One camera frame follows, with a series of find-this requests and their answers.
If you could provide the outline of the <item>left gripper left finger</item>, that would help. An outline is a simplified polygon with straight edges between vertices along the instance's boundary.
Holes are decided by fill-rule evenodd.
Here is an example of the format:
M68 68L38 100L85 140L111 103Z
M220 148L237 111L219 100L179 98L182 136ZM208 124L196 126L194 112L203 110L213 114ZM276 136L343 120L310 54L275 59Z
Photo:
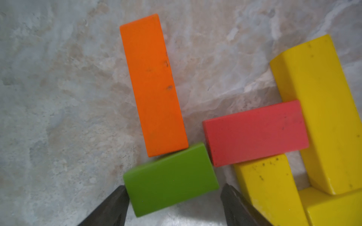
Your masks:
M79 226L124 226L129 203L125 186L119 186Z

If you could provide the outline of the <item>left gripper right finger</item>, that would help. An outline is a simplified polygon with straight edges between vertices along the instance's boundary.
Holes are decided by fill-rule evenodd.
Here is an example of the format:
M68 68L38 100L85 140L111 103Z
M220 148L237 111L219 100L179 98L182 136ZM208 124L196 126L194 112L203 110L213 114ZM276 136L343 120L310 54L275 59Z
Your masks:
M272 226L233 186L226 183L220 197L228 226Z

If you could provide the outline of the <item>green block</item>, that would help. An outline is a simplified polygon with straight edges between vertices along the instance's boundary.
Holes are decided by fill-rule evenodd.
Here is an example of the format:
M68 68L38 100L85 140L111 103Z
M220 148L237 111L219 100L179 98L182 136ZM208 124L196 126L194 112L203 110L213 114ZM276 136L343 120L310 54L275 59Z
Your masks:
M204 143L132 168L123 175L137 217L219 188Z

